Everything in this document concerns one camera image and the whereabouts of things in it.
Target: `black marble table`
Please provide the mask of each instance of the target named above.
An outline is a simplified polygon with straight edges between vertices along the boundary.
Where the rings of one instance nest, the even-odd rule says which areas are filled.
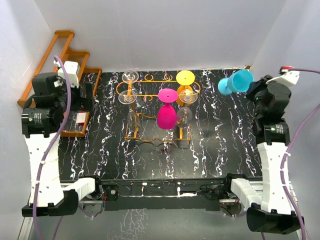
[[[95,96],[85,137],[62,137],[59,144],[61,180],[77,180],[84,175],[99,175],[113,179],[217,178],[227,173],[261,176],[261,161],[252,133],[253,104],[244,94],[222,96],[218,92],[220,79],[230,76],[234,69],[193,70],[201,86],[196,102],[190,109],[191,142],[187,147],[176,144],[140,143],[125,140],[129,108],[118,100],[116,87],[122,72],[103,73]],[[164,75],[176,78],[178,71],[139,72],[155,80]],[[119,91],[125,89],[122,84]],[[177,89],[176,82],[135,83],[142,93],[158,94],[163,88]],[[154,97],[143,102],[137,112],[156,115],[162,102]],[[157,127],[145,129],[156,133]]]

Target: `gold metal rack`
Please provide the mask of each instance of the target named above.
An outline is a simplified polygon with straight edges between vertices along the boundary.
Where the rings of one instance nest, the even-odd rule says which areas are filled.
[[[151,75],[151,74],[146,74],[144,76],[144,80],[142,81],[137,81],[135,83],[143,83],[143,84],[153,84],[153,83],[176,83],[177,81],[176,80],[173,80],[173,76],[172,75],[168,75],[168,74],[165,74],[164,77],[163,77],[164,80],[154,80],[154,76]],[[121,95],[121,93],[119,92],[118,88],[120,85],[122,84],[127,84],[125,82],[120,82],[117,86],[116,86],[116,92]],[[200,90],[201,90],[201,86],[196,82],[194,81],[193,84],[195,84],[197,86],[198,89],[196,89],[194,92],[194,94],[190,94],[190,96],[193,96],[193,95],[198,95],[200,93]],[[127,84],[128,85],[128,94],[126,94],[125,96],[133,96],[131,95],[131,90],[132,90],[132,83],[129,83]],[[143,100],[146,101],[147,98],[149,98],[149,101],[152,101],[152,99],[154,97],[158,97],[157,94],[138,94],[136,95],[137,97],[143,97]],[[134,102],[131,103],[131,108],[135,111],[135,104]],[[136,113],[139,117],[142,117],[142,118],[148,118],[148,119],[156,119],[157,115],[155,116],[147,116],[141,112],[137,112]],[[187,128],[185,128],[186,130],[184,130],[183,128],[180,128],[178,126],[176,126],[177,128],[179,128],[179,137],[177,138],[174,138],[174,139],[171,139],[171,140],[163,140],[163,139],[160,139],[158,137],[155,137],[153,139],[142,139],[142,138],[139,138],[138,137],[138,131],[139,129],[137,129],[137,127],[135,128],[135,132],[133,132],[133,136],[129,136],[130,134],[130,131],[129,131],[129,125],[127,124],[126,125],[126,131],[125,131],[125,136],[124,136],[124,139],[127,141],[127,140],[137,140],[137,141],[142,141],[142,142],[145,142],[145,143],[152,143],[156,140],[159,140],[160,142],[162,143],[172,143],[172,142],[175,142],[175,141],[188,141],[188,143],[190,144],[190,141],[191,141],[191,126],[189,124],[189,126]]]

